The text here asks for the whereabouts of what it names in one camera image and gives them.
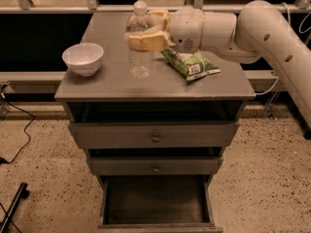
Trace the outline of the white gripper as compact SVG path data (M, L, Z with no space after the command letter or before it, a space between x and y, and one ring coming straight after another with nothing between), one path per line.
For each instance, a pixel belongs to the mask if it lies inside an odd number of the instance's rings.
M165 28L171 39L171 47L178 52L196 52L201 43L203 12L185 8L170 15L167 10L150 10L154 25ZM145 34L126 32L124 40L131 49L142 51L163 51L169 47L170 39L163 31Z

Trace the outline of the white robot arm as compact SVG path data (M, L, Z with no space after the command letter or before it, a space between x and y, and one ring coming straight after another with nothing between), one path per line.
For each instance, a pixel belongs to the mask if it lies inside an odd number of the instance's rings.
M192 7L172 13L153 10L148 15L155 22L152 28L124 35L131 48L202 50L238 63L254 63L263 58L311 126L311 51L273 5L252 1L238 15Z

